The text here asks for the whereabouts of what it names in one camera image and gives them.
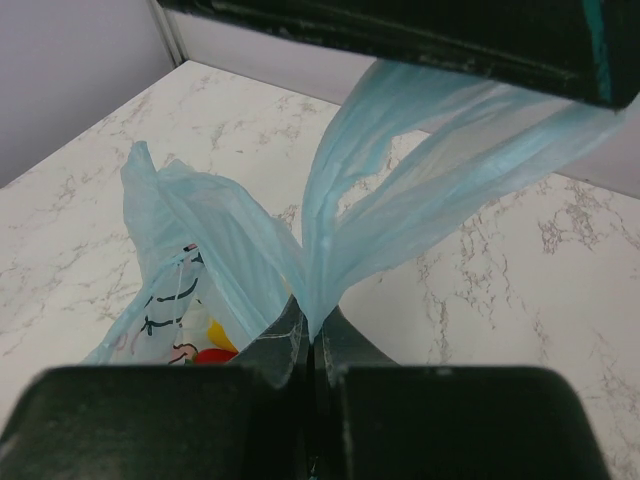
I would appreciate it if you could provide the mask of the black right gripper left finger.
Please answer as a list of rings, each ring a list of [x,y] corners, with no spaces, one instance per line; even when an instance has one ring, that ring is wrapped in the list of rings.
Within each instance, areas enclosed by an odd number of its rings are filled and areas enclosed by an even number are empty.
[[[253,374],[242,465],[244,479],[306,479],[304,413],[309,338],[291,297],[280,316],[235,363]]]

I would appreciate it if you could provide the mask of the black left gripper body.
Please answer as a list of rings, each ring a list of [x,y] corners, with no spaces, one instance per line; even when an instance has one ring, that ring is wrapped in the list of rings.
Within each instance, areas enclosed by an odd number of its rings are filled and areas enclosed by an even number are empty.
[[[636,1],[163,1],[298,43],[472,74],[609,110],[639,94]]]

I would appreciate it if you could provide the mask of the red fake apple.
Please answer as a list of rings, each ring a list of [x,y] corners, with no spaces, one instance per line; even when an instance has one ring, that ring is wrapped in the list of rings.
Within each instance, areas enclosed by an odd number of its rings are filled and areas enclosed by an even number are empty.
[[[192,362],[196,365],[225,364],[237,356],[236,351],[228,351],[218,348],[209,348],[199,351]]]

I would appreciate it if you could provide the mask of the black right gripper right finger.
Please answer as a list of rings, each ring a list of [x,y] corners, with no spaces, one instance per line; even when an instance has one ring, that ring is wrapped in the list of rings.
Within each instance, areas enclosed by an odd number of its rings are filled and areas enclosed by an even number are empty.
[[[341,479],[344,460],[337,383],[348,367],[394,366],[396,363],[361,334],[335,308],[326,318],[311,348],[314,406],[311,427],[311,477]]]

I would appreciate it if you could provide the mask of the light blue plastic bag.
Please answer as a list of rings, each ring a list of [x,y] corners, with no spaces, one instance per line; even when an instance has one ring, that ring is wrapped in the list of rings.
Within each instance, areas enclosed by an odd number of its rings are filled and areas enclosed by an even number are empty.
[[[295,299],[318,332],[345,291],[439,243],[480,207],[576,160],[623,113],[375,62],[316,150],[293,233],[239,183],[135,143],[121,170],[143,285],[90,365],[183,364],[221,324],[246,348]]]

